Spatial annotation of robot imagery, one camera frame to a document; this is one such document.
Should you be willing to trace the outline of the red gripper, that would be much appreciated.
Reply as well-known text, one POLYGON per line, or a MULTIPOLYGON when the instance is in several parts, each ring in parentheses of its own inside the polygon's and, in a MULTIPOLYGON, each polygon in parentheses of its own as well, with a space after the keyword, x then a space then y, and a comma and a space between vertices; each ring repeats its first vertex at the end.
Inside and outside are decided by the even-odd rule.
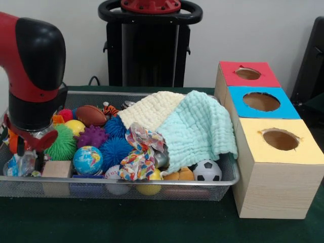
POLYGON ((10 131, 10 136, 15 134, 16 138, 10 138, 9 145, 15 148, 18 156, 22 157, 26 150, 35 150, 36 159, 34 164, 35 171, 41 171, 44 166, 44 150, 51 147, 58 137, 58 132, 54 128, 53 121, 50 124, 40 130, 23 130, 14 126, 9 118, 9 115, 5 113, 4 124, 10 131))

